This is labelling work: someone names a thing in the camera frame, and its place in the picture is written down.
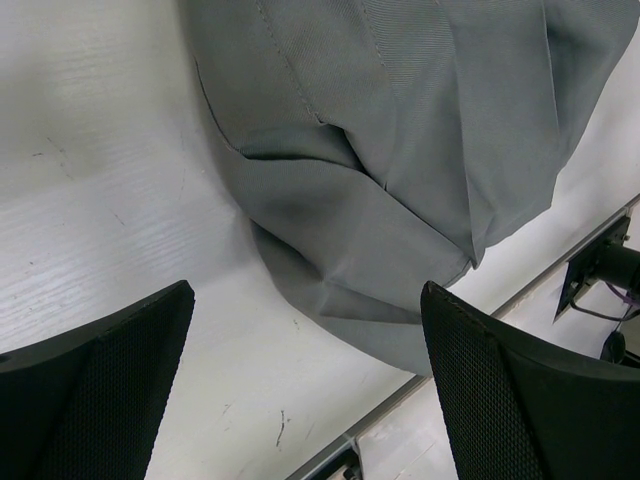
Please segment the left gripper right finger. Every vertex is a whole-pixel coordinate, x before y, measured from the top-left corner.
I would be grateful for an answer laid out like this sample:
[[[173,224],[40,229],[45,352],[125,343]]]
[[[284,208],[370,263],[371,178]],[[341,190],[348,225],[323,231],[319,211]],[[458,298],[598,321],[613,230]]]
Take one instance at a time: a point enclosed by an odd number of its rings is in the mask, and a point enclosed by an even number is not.
[[[459,478],[638,478],[638,369],[558,347],[432,281],[421,316]]]

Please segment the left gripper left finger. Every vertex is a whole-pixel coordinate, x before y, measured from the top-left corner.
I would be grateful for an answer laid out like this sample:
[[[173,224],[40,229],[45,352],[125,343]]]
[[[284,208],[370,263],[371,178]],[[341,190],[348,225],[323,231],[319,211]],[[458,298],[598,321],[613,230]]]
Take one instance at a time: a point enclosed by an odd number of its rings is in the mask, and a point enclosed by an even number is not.
[[[181,280],[2,354],[2,478],[144,478],[194,304]]]

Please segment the grey pleated skirt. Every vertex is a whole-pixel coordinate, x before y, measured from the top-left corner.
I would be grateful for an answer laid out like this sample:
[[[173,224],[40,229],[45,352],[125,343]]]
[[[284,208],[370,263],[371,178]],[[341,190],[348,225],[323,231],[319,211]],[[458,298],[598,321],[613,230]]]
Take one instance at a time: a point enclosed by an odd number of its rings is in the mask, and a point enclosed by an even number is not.
[[[425,283],[547,210],[635,1],[185,1],[217,167],[277,289],[429,375]]]

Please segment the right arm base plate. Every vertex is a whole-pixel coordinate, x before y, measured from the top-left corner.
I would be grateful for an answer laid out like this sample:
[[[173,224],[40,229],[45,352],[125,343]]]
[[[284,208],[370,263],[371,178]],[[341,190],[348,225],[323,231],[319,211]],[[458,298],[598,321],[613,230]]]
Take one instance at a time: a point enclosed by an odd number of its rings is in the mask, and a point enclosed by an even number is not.
[[[551,341],[614,364],[637,366],[622,329],[639,322],[639,244],[630,212],[589,236],[569,257]]]

